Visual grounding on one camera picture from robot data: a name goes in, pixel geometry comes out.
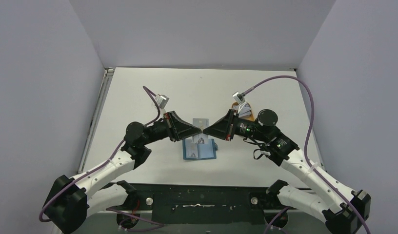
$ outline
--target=white table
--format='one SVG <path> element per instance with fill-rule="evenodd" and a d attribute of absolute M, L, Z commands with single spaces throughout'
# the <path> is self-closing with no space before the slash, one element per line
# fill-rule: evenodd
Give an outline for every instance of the white table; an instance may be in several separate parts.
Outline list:
<path fill-rule="evenodd" d="M 238 71 L 205 69 L 117 68 L 108 90 L 84 170 L 106 160 L 122 140 L 132 121 L 146 123 L 157 111 L 142 89 L 145 85 L 170 100 L 167 111 L 176 111 L 183 120 L 208 118 L 209 123 L 223 117 L 234 102 L 232 94 L 243 92 L 264 78 L 292 75 L 295 72 Z M 309 119 L 299 84 L 291 79 L 270 81 L 246 96 L 254 116 L 262 109 L 274 110 L 278 127 L 301 148 Z M 130 183 L 186 184 L 215 186 L 267 187 L 277 179 L 306 188 L 291 173 L 267 158 L 254 160 L 253 145 L 236 136 L 231 142 L 216 139 L 217 159 L 185 161 L 182 142 L 164 139 L 147 145 L 152 150 L 147 161 L 120 176 Z M 309 157 L 320 161 L 314 138 L 309 144 Z"/>

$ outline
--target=bolt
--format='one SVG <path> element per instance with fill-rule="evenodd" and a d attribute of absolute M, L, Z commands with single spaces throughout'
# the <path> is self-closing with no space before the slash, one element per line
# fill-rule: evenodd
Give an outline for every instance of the bolt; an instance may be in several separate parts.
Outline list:
<path fill-rule="evenodd" d="M 258 198 L 256 197 L 251 198 L 251 203 L 254 205 L 258 204 Z"/>
<path fill-rule="evenodd" d="M 146 198 L 146 205 L 151 206 L 153 204 L 153 198 L 148 197 Z"/>

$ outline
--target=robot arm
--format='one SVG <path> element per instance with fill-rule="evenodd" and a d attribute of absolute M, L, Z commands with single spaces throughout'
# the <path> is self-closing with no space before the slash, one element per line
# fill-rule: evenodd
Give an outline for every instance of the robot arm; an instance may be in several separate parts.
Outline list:
<path fill-rule="evenodd" d="M 227 141 L 233 139 L 234 135 L 251 139 L 263 155 L 294 174 L 316 193 L 308 194 L 279 180 L 268 189 L 269 196 L 274 196 L 282 205 L 295 207 L 325 222 L 333 234 L 356 233 L 361 223 L 353 210 L 313 170 L 316 169 L 336 187 L 365 220 L 370 212 L 370 196 L 338 182 L 314 162 L 308 164 L 298 145 L 275 126 L 277 121 L 278 116 L 271 110 L 260 111 L 255 122 L 252 122 L 239 118 L 237 112 L 230 109 L 226 116 L 204 129 L 203 133 Z"/>
<path fill-rule="evenodd" d="M 125 144 L 108 162 L 71 178 L 62 175 L 56 179 L 45 201 L 44 214 L 64 234 L 72 233 L 89 215 L 113 205 L 121 205 L 125 199 L 131 197 L 130 185 L 102 188 L 119 175 L 143 164 L 151 153 L 145 145 L 167 137 L 176 142 L 199 133 L 200 128 L 181 120 L 174 111 L 164 113 L 163 118 L 151 126 L 139 122 L 130 123 L 124 136 Z M 73 184 L 80 177 L 83 179 Z"/>

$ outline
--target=wall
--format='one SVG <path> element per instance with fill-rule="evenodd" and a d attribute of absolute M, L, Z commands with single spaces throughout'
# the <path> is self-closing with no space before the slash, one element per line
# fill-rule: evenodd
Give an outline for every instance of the wall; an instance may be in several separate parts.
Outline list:
<path fill-rule="evenodd" d="M 296 68 L 335 0 L 70 0 L 106 67 Z"/>
<path fill-rule="evenodd" d="M 80 162 L 103 66 L 68 0 L 0 0 L 0 234 L 38 213 Z"/>
<path fill-rule="evenodd" d="M 398 233 L 398 0 L 338 0 L 297 74 L 329 173 L 371 194 L 373 233 Z"/>

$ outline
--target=screw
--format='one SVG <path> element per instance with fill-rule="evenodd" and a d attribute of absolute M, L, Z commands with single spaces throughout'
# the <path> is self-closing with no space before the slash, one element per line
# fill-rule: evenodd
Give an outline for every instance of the screw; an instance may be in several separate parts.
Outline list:
<path fill-rule="evenodd" d="M 146 205 L 151 206 L 153 204 L 153 198 L 148 197 L 146 198 Z"/>
<path fill-rule="evenodd" d="M 258 198 L 256 197 L 251 198 L 251 203 L 254 205 L 258 204 Z"/>

